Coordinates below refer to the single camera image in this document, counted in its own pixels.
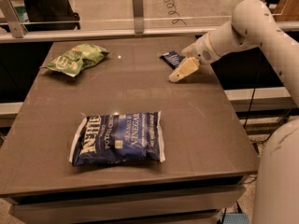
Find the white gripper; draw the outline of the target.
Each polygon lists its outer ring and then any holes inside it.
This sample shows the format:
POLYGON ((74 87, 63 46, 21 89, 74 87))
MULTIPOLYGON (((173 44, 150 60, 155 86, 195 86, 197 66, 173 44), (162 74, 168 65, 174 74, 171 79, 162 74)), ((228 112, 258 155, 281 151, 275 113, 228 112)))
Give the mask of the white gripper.
POLYGON ((193 44, 181 51, 185 58, 169 76, 173 83, 179 82, 183 78, 191 75, 199 69, 200 63, 211 64, 216 62, 221 56, 213 49, 210 42, 210 35, 199 37, 193 44))

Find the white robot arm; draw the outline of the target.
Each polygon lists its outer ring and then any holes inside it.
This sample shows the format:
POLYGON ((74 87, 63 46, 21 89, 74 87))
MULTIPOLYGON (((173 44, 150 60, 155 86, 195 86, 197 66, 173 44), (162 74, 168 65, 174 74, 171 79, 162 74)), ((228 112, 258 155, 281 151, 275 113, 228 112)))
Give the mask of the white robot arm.
MULTIPOLYGON (((293 101, 299 105, 299 44, 277 26, 260 0, 244 0, 232 18, 182 51, 185 58, 169 76, 178 82, 228 53, 259 48, 293 101)), ((252 224, 299 224, 299 119, 281 125, 263 148, 252 224)))

